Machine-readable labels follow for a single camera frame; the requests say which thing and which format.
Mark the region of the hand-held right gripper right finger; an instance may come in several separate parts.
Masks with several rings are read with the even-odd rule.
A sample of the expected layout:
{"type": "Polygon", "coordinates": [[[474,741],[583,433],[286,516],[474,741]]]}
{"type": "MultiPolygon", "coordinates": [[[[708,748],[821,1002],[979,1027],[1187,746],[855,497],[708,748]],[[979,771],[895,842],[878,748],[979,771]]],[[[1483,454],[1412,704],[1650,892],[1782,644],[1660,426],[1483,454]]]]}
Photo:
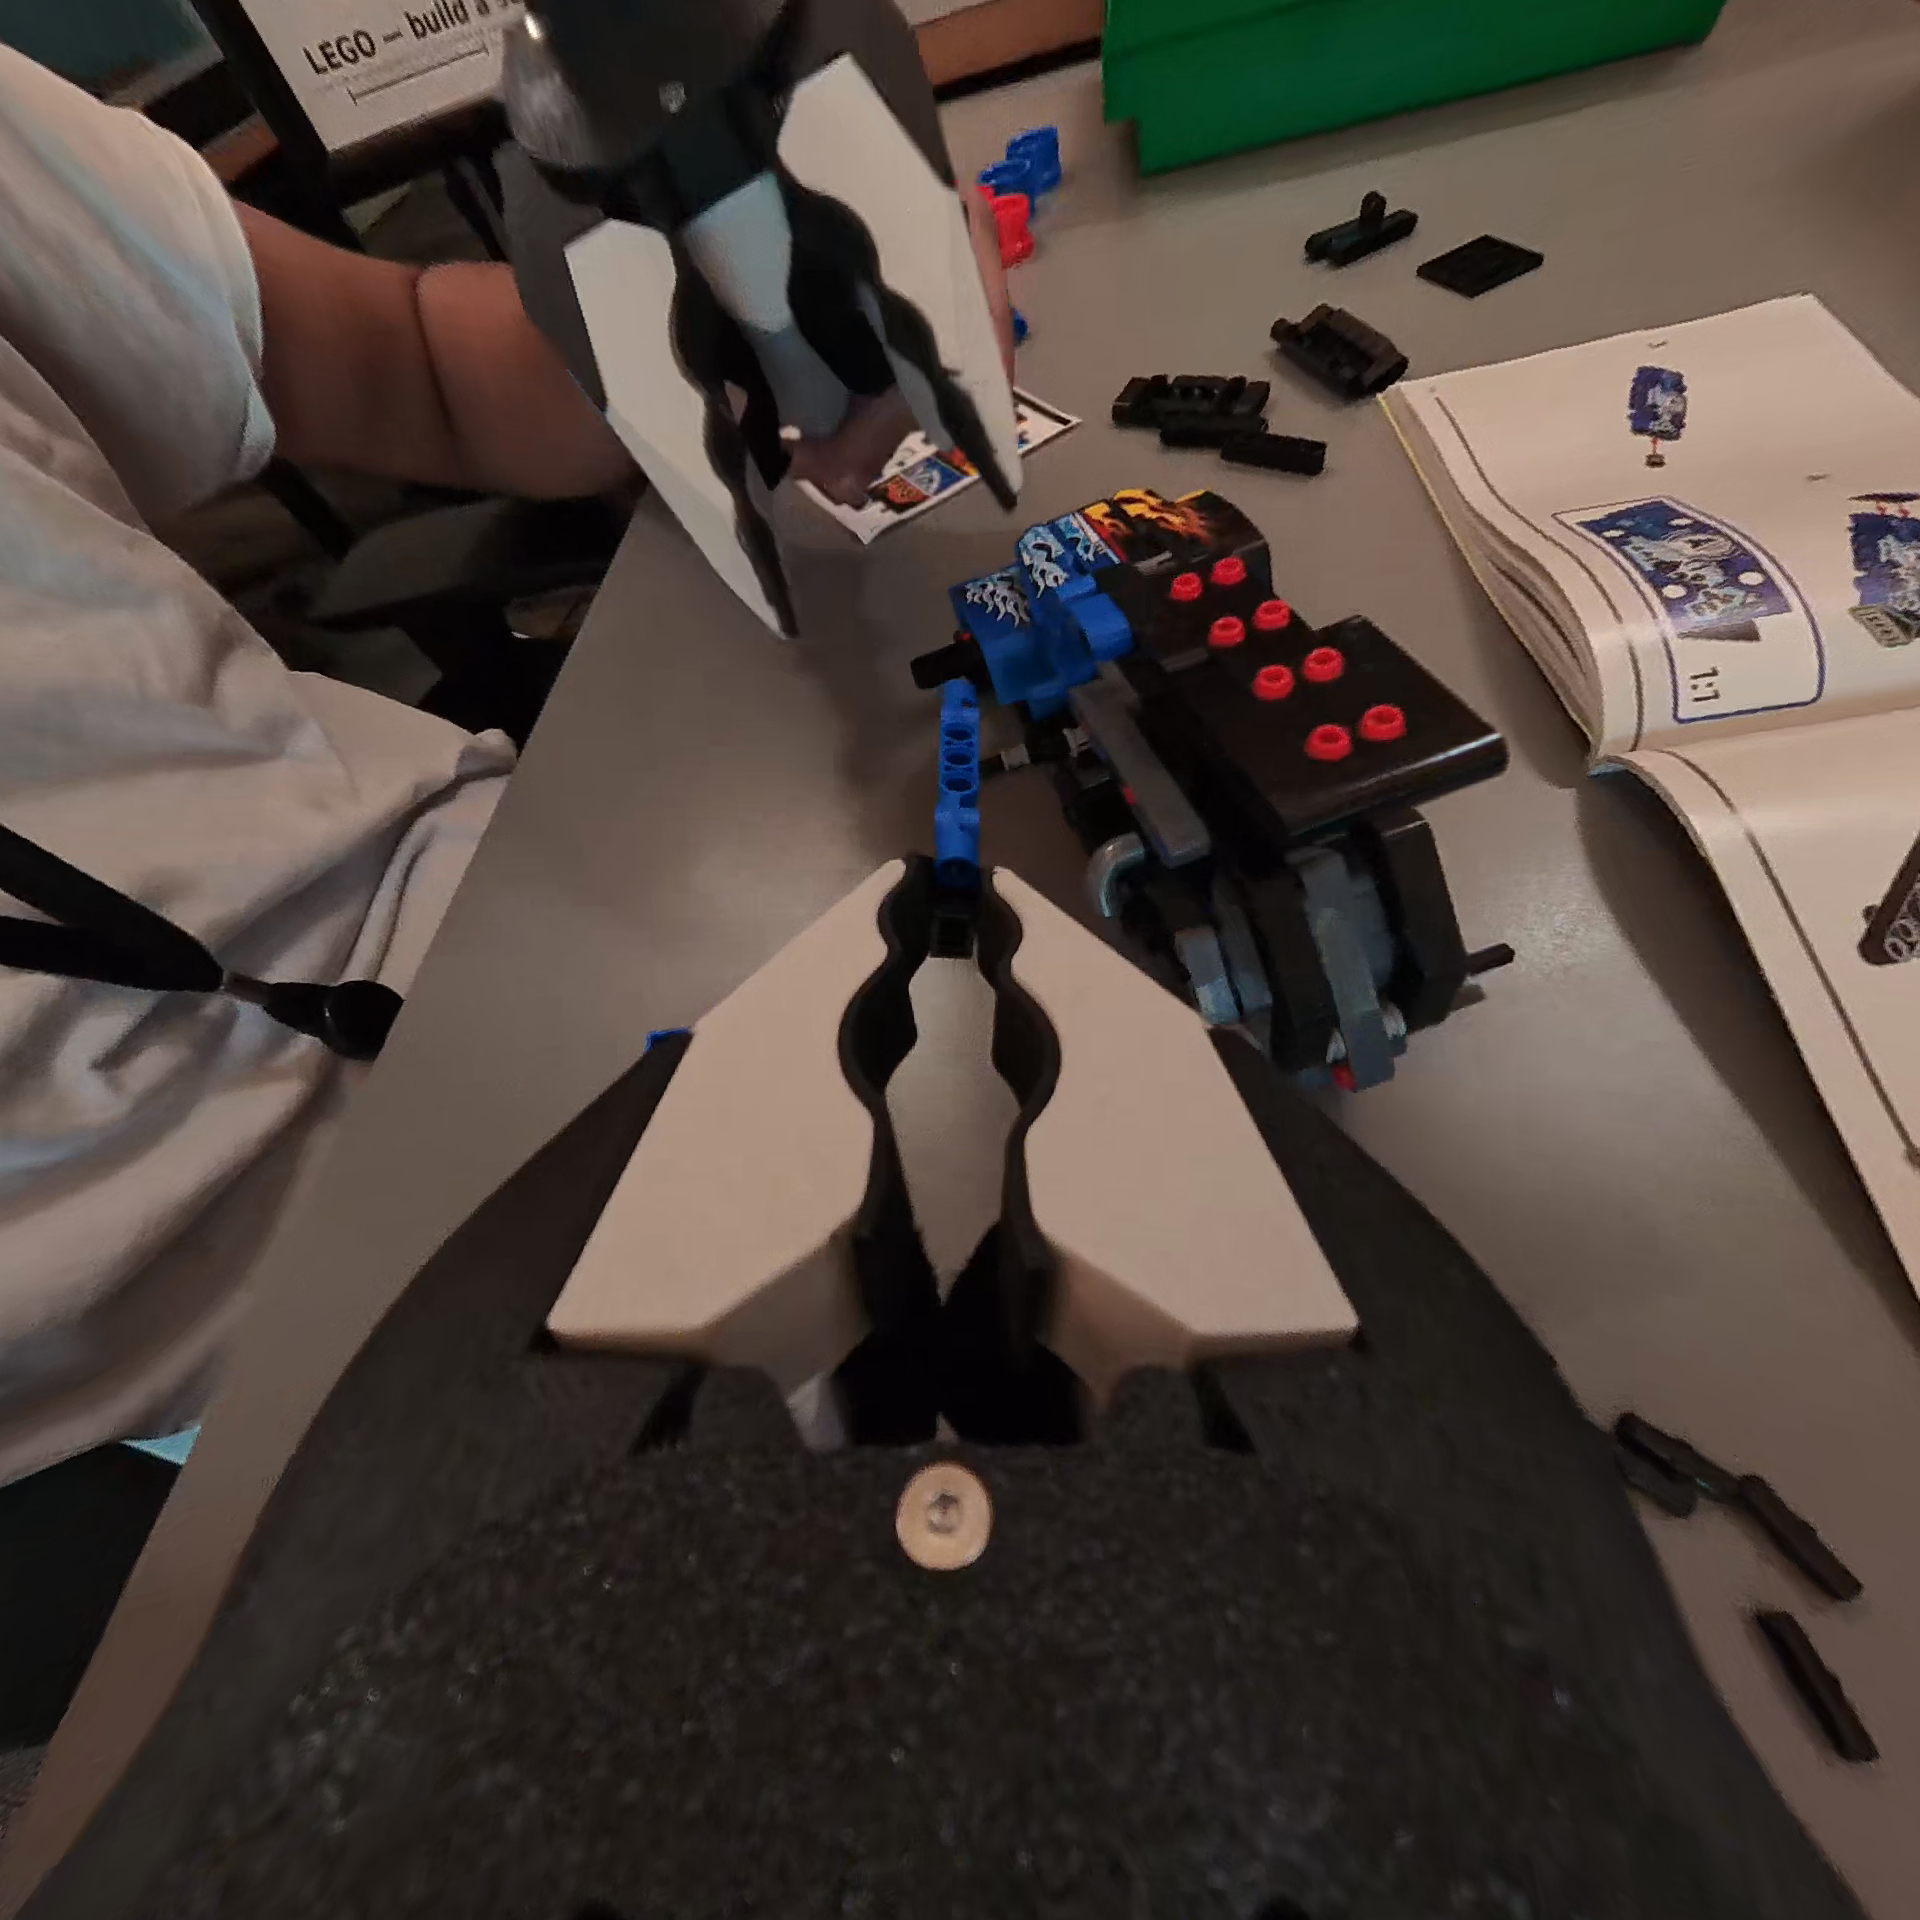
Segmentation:
{"type": "Polygon", "coordinates": [[[1134,1370],[1345,1347],[1335,1276],[1208,1023],[994,868],[979,901],[999,1218],[962,1268],[962,1426],[1080,1426],[1134,1370]]]}

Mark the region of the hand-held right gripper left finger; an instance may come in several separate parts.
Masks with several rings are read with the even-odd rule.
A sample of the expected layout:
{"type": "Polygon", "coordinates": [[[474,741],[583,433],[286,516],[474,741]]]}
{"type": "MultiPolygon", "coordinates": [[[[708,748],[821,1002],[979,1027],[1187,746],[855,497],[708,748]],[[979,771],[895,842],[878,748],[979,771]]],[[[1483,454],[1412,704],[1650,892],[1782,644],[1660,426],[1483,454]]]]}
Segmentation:
{"type": "Polygon", "coordinates": [[[823,1377],[848,1442],[936,1433],[936,1276],[887,1106],[916,1044],[933,863],[873,879],[683,1039],[545,1335],[566,1349],[823,1377]]]}

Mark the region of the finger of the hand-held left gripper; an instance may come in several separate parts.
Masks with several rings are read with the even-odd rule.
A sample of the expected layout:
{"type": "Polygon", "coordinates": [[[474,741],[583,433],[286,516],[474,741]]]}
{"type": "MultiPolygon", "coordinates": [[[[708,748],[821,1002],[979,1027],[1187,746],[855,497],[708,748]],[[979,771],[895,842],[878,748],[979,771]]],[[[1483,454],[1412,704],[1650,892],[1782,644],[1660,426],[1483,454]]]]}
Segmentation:
{"type": "Polygon", "coordinates": [[[916,427],[1016,510],[1020,404],[965,204],[855,62],[827,62],[792,91],[786,183],[831,207],[831,248],[852,264],[852,298],[916,427]]]}
{"type": "Polygon", "coordinates": [[[727,383],[683,359],[692,275],[662,231],[596,223],[566,248],[607,419],[715,580],[781,637],[797,607],[781,546],[747,489],[747,448],[727,383]]]}

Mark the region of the lego truck model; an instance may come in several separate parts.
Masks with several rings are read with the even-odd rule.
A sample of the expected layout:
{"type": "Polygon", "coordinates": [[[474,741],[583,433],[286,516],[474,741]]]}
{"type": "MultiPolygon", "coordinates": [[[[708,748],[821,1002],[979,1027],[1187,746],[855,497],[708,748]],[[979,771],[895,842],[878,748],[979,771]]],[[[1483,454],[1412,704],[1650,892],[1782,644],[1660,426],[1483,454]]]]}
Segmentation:
{"type": "Polygon", "coordinates": [[[1046,770],[1115,946],[1299,1088],[1392,1084],[1511,963],[1461,942],[1418,807],[1505,734],[1369,620],[1313,628],[1224,493],[1035,522],[951,614],[915,684],[1020,721],[984,775],[1046,770]]]}

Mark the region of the blue printed lego panel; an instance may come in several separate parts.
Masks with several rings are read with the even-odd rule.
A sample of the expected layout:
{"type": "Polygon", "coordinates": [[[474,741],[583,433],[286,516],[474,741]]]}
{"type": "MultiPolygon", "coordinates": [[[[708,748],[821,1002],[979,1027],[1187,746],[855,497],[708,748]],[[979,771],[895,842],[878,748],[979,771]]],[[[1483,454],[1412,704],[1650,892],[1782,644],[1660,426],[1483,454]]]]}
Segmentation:
{"type": "Polygon", "coordinates": [[[968,960],[984,892],[984,710],[968,680],[943,688],[933,792],[933,960],[968,960]]]}

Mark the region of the lego sticker sheet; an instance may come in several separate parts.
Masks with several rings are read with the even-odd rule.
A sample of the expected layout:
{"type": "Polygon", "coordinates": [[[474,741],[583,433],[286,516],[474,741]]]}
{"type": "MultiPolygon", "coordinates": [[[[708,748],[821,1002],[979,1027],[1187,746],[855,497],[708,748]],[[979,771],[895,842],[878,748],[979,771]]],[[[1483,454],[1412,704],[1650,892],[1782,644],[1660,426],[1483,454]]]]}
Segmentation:
{"type": "MultiPolygon", "coordinates": [[[[1020,455],[1035,455],[1044,444],[1080,427],[1080,418],[1016,390],[1020,455]]],[[[984,477],[962,448],[929,439],[922,427],[907,433],[887,471],[870,482],[855,507],[831,502],[812,482],[800,482],[800,497],[839,524],[855,546],[922,522],[953,497],[979,489],[984,477]]]]}

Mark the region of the black LEGO connector pieces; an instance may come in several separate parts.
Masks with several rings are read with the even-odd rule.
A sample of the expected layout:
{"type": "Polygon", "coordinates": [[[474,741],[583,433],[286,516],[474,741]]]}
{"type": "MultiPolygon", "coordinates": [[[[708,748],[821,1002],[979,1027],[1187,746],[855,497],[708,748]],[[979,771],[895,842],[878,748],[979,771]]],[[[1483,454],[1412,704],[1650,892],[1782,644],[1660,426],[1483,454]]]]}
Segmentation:
{"type": "Polygon", "coordinates": [[[1110,426],[1119,427],[1208,427],[1208,433],[1261,433],[1267,404],[1267,379],[1250,377],[1133,377],[1110,402],[1110,426]]]}

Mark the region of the short black lego beam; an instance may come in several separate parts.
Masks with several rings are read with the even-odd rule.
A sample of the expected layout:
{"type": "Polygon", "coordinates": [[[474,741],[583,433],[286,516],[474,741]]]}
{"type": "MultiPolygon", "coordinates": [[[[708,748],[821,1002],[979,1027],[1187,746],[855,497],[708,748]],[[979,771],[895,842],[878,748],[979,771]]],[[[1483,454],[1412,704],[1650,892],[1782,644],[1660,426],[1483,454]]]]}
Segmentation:
{"type": "Polygon", "coordinates": [[[1216,454],[1232,471],[1261,471],[1287,477],[1322,477],[1327,439],[1267,433],[1265,419],[1175,418],[1156,427],[1163,448],[1216,454]]]}

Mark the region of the black lego connector piece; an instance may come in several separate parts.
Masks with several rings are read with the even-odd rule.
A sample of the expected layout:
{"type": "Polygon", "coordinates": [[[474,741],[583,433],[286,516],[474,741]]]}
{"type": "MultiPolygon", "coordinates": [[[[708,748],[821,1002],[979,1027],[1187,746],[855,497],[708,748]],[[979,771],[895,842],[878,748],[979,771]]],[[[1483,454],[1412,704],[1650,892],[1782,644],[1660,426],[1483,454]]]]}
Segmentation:
{"type": "Polygon", "coordinates": [[[1345,223],[1322,227],[1304,238],[1304,264],[1345,270],[1418,231],[1412,207],[1392,207],[1384,190],[1368,190],[1345,223]]]}

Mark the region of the black square lego tile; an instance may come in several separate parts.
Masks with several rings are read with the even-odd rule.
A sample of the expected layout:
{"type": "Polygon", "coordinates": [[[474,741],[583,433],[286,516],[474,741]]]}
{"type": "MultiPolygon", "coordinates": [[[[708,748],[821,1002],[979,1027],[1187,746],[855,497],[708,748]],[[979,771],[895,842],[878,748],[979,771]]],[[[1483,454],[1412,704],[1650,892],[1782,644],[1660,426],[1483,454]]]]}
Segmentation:
{"type": "Polygon", "coordinates": [[[1544,252],[1533,252],[1496,235],[1475,235],[1472,243],[1429,254],[1428,264],[1416,267],[1416,275],[1457,298],[1483,298],[1522,275],[1536,275],[1538,267],[1544,267],[1544,252]]]}

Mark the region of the lego instruction booklet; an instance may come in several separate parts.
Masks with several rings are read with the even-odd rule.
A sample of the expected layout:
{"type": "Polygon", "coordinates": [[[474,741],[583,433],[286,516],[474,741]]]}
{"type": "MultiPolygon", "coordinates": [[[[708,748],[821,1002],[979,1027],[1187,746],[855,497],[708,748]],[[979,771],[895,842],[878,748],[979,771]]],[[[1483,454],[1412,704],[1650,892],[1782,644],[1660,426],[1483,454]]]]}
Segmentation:
{"type": "Polygon", "coordinates": [[[1384,413],[1590,770],[1650,783],[1716,879],[1914,1286],[1914,392],[1787,295],[1384,413]]]}

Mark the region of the person's left hand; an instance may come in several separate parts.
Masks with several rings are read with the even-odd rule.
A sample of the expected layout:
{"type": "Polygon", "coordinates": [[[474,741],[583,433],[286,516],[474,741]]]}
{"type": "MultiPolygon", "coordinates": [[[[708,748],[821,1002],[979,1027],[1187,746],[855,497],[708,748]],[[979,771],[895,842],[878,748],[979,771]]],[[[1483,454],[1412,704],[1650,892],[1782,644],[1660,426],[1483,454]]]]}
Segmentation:
{"type": "Polygon", "coordinates": [[[797,493],[827,515],[855,542],[924,516],[972,475],[916,433],[901,392],[852,396],[848,418],[823,439],[785,439],[781,493],[797,493]]]}

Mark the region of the black and white tag sign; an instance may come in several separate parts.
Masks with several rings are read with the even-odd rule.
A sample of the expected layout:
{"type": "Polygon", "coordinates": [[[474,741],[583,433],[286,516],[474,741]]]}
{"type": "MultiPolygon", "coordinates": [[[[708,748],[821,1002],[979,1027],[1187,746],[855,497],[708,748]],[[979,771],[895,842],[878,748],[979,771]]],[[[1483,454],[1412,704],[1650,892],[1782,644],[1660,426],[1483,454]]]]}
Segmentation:
{"type": "Polygon", "coordinates": [[[243,0],[322,154],[474,108],[497,92],[521,0],[243,0]]]}

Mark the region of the green storage bin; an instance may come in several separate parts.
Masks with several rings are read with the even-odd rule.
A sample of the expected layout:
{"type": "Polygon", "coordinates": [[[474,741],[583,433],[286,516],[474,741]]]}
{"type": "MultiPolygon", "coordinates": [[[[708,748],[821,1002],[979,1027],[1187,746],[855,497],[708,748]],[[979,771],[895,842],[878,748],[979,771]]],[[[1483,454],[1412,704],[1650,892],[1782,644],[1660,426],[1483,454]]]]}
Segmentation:
{"type": "Polygon", "coordinates": [[[1110,0],[1102,123],[1138,176],[1699,43],[1716,0],[1110,0]]]}

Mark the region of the black lego bracket piece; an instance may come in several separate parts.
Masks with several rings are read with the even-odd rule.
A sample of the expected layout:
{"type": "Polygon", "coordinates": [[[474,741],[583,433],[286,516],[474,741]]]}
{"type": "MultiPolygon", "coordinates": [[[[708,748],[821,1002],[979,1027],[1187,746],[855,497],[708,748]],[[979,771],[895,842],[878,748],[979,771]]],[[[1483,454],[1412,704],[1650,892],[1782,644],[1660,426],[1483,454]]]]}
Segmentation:
{"type": "Polygon", "coordinates": [[[1273,348],[1329,396],[1358,404],[1405,377],[1405,351],[1353,313],[1317,303],[1302,321],[1273,321],[1273,348]]]}

